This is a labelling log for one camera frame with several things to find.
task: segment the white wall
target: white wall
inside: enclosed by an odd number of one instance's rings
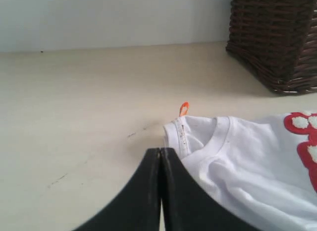
[[[0,52],[220,41],[230,0],[0,0]]]

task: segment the floor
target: floor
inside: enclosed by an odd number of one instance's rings
[[[165,123],[314,109],[278,97],[225,42],[0,54],[0,229],[68,231],[129,180]]]

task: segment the white fabric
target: white fabric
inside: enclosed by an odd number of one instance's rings
[[[265,231],[316,231],[317,193],[296,151],[307,135],[289,132],[285,116],[183,116],[164,127],[166,143],[195,181],[243,220]]]

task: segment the brown wicker basket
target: brown wicker basket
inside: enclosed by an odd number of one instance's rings
[[[280,94],[317,92],[317,0],[232,0],[226,49]]]

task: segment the red print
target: red print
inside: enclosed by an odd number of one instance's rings
[[[309,148],[317,146],[317,121],[312,120],[315,116],[317,119],[317,114],[291,113],[284,119],[284,125],[292,133],[308,135],[308,141],[297,146],[297,153],[308,169],[312,185],[317,192],[317,162],[309,153]]]

